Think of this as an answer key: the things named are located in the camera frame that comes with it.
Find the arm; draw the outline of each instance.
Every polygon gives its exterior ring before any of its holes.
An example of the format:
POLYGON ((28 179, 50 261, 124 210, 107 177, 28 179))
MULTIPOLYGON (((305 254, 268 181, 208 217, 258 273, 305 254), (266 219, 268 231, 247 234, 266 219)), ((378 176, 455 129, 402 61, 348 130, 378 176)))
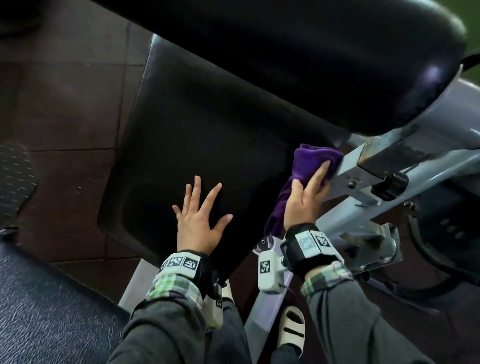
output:
MULTIPOLYGON (((292 192, 284 215, 286 253, 294 261, 299 244, 296 234, 318 230, 315 221, 329 192, 323 182, 329 163, 324 163, 308 182, 305 190, 300 181, 292 182, 292 192)), ((320 342, 331 364, 413 364, 432 363, 381 316, 380 309, 363 294, 351 272, 345 268, 338 252, 319 254, 292 266, 292 272, 305 277, 302 295, 309 304, 320 342)))
POLYGON ((135 308, 125 328, 122 342, 110 356, 109 364, 202 363, 204 361, 205 320, 203 298, 212 290, 213 272, 208 256, 232 220, 225 215, 210 229, 208 217, 215 198, 222 188, 219 183, 200 207, 201 179, 187 184, 183 210, 176 205, 178 234, 176 256, 186 262, 188 253, 199 259, 196 268, 187 274, 172 274, 176 269, 170 257, 164 262, 146 298, 135 308))

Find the purple cloth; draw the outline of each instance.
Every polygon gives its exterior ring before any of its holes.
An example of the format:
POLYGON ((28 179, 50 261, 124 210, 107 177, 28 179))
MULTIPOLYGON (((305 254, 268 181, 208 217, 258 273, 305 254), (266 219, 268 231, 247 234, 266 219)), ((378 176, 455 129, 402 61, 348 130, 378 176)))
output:
POLYGON ((265 225, 264 236, 270 234, 273 236, 279 236, 282 233, 283 215, 285 214, 285 206, 290 197, 292 181, 294 179, 300 180, 305 188, 310 178, 312 178, 322 163, 329 160, 330 166, 325 175, 325 178, 329 180, 333 177, 338 166, 342 162, 342 159, 343 154, 336 149, 300 144, 300 148, 295 149, 295 152, 293 153, 292 175, 283 186, 276 199, 275 209, 265 225))

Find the gray sleeve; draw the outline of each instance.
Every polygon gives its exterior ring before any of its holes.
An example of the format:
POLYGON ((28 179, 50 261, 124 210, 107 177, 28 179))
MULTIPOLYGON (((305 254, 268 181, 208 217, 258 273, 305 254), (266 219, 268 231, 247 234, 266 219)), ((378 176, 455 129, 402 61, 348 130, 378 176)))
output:
POLYGON ((203 316, 182 297, 148 302, 138 308, 108 364, 190 364, 204 357, 203 316))
POLYGON ((357 282, 312 291, 306 299, 330 364, 433 363, 382 318, 357 282))

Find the green background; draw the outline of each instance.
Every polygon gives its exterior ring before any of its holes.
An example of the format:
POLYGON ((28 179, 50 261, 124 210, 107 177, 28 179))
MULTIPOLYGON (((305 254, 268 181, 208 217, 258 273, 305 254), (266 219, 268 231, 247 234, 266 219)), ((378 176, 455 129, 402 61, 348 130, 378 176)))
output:
MULTIPOLYGON (((468 30, 467 52, 480 49, 480 0, 437 0, 458 15, 468 30)), ((465 77, 480 85, 480 65, 466 72, 465 77)))

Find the forearm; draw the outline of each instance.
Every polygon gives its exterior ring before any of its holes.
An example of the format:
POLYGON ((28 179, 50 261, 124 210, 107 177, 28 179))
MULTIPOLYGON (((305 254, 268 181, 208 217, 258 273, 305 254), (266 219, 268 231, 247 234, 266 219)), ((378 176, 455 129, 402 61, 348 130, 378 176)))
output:
POLYGON ((205 323, 202 299, 179 275, 154 281, 135 309, 109 364, 202 363, 205 323))
POLYGON ((340 262, 308 279, 302 294, 331 364, 432 363, 381 317, 340 262))

